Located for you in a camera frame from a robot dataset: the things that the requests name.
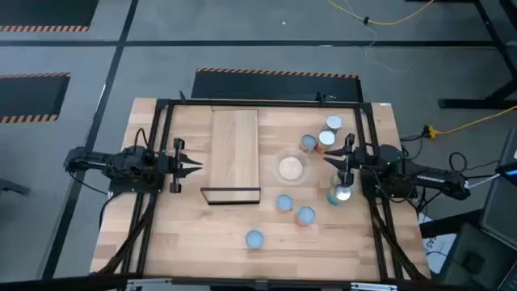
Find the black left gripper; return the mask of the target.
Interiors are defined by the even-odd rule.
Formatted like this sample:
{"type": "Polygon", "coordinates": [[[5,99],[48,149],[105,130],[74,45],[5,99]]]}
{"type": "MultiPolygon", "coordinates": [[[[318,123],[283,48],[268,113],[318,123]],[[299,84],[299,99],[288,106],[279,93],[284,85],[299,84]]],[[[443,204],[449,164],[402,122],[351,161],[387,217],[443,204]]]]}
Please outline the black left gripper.
{"type": "Polygon", "coordinates": [[[191,173],[201,170],[201,167],[183,168],[183,163],[201,165],[201,162],[196,162],[189,159],[189,157],[183,153],[185,141],[181,138],[174,139],[174,155],[168,156],[167,154],[159,154],[159,172],[168,175],[172,175],[173,179],[170,182],[170,192],[180,193],[182,186],[179,179],[186,178],[191,173]]]}

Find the tall pineapple can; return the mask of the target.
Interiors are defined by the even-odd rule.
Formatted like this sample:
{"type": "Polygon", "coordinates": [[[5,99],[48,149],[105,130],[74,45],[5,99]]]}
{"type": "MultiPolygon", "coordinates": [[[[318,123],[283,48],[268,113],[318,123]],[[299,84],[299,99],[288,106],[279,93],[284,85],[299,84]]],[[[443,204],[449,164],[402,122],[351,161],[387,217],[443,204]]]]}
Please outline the tall pineapple can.
{"type": "Polygon", "coordinates": [[[315,151],[319,154],[324,154],[335,143],[335,134],[330,130],[322,130],[318,134],[316,141],[315,151]]]}

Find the tall peaches can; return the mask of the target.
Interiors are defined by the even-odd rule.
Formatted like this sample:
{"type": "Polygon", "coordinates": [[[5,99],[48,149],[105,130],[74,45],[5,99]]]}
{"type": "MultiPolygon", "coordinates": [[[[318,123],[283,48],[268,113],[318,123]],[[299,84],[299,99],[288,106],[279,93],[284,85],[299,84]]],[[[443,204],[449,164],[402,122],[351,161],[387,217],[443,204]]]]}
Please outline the tall peaches can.
{"type": "Polygon", "coordinates": [[[343,126],[343,121],[340,116],[332,115],[326,117],[325,127],[332,133],[336,134],[343,126]]]}

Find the tall teal and yellow can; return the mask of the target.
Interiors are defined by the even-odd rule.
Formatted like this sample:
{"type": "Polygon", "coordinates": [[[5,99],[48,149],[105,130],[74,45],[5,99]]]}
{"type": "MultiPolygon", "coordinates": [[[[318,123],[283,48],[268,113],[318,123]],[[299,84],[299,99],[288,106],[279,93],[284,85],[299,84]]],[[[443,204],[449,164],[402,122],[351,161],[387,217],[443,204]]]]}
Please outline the tall teal and yellow can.
{"type": "Polygon", "coordinates": [[[349,187],[342,186],[340,184],[334,185],[330,188],[326,195],[326,199],[331,205],[337,206],[342,202],[350,199],[352,191],[349,187]]]}

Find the mixed fruit can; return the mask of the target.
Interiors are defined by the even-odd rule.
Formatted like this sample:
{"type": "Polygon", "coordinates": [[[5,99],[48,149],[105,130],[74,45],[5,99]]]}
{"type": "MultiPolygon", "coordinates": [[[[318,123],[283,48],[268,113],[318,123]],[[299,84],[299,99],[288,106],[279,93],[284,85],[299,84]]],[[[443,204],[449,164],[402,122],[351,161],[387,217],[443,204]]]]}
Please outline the mixed fruit can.
{"type": "Polygon", "coordinates": [[[309,226],[316,220],[316,212],[309,206],[300,207],[295,216],[295,222],[299,226],[309,226]]]}

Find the short yellow pink-dotted can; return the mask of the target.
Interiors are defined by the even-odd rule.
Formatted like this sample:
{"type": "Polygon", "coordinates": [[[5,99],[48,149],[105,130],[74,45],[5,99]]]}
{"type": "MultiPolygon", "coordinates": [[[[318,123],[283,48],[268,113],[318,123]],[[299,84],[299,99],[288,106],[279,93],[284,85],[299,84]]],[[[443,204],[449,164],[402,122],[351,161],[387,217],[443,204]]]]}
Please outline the short yellow pink-dotted can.
{"type": "Polygon", "coordinates": [[[292,198],[288,195],[280,195],[277,197],[275,206],[281,213],[289,212],[292,210],[292,198]]]}

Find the short green can orange fruit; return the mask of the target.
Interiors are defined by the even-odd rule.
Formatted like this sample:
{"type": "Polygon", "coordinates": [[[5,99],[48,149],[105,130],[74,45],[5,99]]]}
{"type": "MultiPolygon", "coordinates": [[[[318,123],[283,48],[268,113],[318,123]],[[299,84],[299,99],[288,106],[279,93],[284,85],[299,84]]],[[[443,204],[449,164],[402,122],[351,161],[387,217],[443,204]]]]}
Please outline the short green can orange fruit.
{"type": "Polygon", "coordinates": [[[251,250],[259,250],[263,248],[264,237],[258,230],[250,230],[246,234],[246,245],[251,250]]]}

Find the black floor mat striped edge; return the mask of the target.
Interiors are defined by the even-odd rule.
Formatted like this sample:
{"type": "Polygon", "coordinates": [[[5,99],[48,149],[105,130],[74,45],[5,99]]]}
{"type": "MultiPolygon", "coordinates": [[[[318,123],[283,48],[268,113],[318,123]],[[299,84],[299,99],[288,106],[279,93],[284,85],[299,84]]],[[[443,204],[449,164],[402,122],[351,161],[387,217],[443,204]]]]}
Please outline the black floor mat striped edge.
{"type": "Polygon", "coordinates": [[[99,0],[0,0],[0,32],[87,32],[99,0]]]}
{"type": "Polygon", "coordinates": [[[286,70],[199,68],[193,99],[267,99],[294,101],[364,101],[359,77],[353,74],[286,70]]]}
{"type": "Polygon", "coordinates": [[[0,124],[56,121],[71,73],[0,74],[0,124]]]}

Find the black metal floor beam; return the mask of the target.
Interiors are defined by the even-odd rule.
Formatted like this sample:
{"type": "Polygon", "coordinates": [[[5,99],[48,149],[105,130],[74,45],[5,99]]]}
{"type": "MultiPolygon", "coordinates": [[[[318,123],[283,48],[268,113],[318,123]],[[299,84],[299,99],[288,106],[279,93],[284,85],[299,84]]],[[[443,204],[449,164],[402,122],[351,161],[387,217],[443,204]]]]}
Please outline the black metal floor beam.
{"type": "Polygon", "coordinates": [[[434,238],[440,235],[458,233],[463,224],[479,227],[482,212],[482,209],[478,209],[439,220],[424,222],[420,225],[422,238],[434,238]]]}

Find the white paper sheet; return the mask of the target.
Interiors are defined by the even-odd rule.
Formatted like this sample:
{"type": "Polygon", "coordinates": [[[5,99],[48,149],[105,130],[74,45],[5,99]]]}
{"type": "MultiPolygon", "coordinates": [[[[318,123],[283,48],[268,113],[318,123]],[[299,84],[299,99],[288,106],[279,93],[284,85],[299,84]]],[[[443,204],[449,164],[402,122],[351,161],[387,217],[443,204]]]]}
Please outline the white paper sheet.
{"type": "Polygon", "coordinates": [[[443,267],[446,255],[452,249],[456,240],[456,234],[443,234],[433,238],[424,238],[423,246],[427,255],[427,263],[430,271],[439,274],[443,267]]]}

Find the black crossbar with silver brackets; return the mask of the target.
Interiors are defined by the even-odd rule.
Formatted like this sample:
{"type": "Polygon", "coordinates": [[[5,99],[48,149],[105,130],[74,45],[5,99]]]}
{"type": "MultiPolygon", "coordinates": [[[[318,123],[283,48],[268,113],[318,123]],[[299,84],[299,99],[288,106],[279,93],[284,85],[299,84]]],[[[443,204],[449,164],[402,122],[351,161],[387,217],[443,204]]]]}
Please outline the black crossbar with silver brackets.
{"type": "Polygon", "coordinates": [[[153,283],[169,285],[207,285],[268,291],[273,289],[342,289],[345,291],[517,291],[517,281],[487,289],[480,285],[446,285],[433,280],[388,278],[366,280],[280,280],[223,279],[202,277],[154,277],[136,273],[100,274],[0,283],[0,291],[107,291],[153,283]]]}

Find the laptop with blue screen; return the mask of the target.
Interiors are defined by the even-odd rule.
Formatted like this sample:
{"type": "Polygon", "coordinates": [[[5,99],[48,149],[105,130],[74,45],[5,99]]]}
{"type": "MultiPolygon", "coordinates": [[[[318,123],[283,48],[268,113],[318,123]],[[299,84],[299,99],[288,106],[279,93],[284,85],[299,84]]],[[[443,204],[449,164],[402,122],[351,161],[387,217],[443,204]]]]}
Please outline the laptop with blue screen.
{"type": "Polygon", "coordinates": [[[495,172],[505,179],[517,181],[517,162],[508,162],[495,169],[495,172]]]}

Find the grey stand foot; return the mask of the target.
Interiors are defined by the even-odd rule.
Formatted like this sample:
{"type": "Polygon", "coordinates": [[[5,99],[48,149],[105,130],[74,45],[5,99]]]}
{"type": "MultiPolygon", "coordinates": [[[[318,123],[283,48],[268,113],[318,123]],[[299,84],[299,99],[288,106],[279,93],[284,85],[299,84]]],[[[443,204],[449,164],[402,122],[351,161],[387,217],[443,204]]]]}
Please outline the grey stand foot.
{"type": "Polygon", "coordinates": [[[10,180],[0,178],[0,195],[4,192],[15,192],[22,196],[26,196],[29,194],[30,188],[24,187],[10,180]]]}

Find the black aluminium table frame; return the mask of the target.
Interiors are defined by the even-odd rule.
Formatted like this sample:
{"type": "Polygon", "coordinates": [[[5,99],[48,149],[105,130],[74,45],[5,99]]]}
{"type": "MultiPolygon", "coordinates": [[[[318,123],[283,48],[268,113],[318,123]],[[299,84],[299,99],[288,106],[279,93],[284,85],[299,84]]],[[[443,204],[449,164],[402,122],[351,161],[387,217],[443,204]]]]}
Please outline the black aluminium table frame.
{"type": "Polygon", "coordinates": [[[186,142],[187,155],[203,169],[182,181],[182,191],[164,191],[157,202],[144,273],[163,277],[231,279],[370,280],[380,278],[368,202],[359,186],[350,200],[327,202],[334,168],[311,153],[311,171],[297,186],[281,183],[274,174],[275,154],[296,148],[306,133],[322,129],[327,116],[337,115],[344,126],[340,137],[362,123],[375,129],[382,144],[398,144],[393,109],[373,103],[359,109],[347,103],[258,105],[258,152],[261,200],[256,205],[208,205],[200,189],[208,185],[212,105],[218,101],[190,100],[174,106],[170,135],[186,142]],[[292,198],[292,210],[281,213],[280,195],[292,198]],[[300,207],[309,206],[316,220],[295,222],[300,207]],[[263,234],[263,248],[251,250],[246,234],[263,234]]]}

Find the black desk leg frame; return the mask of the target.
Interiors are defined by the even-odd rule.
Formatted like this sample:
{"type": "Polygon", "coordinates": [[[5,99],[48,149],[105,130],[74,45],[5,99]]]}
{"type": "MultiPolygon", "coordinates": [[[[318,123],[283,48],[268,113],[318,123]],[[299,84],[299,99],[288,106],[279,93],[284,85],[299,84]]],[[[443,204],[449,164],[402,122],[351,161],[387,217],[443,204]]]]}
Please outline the black desk leg frame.
{"type": "Polygon", "coordinates": [[[415,48],[474,48],[487,47],[497,49],[501,55],[506,68],[510,72],[511,79],[499,87],[493,93],[483,99],[440,99],[438,104],[443,109],[505,109],[517,106],[517,99],[510,99],[511,95],[517,94],[517,65],[511,60],[508,53],[508,46],[502,42],[502,38],[497,33],[496,27],[490,19],[481,0],[430,0],[425,6],[436,2],[446,3],[469,3],[473,4],[477,13],[488,32],[490,40],[417,40],[411,41],[408,47],[415,48]]]}

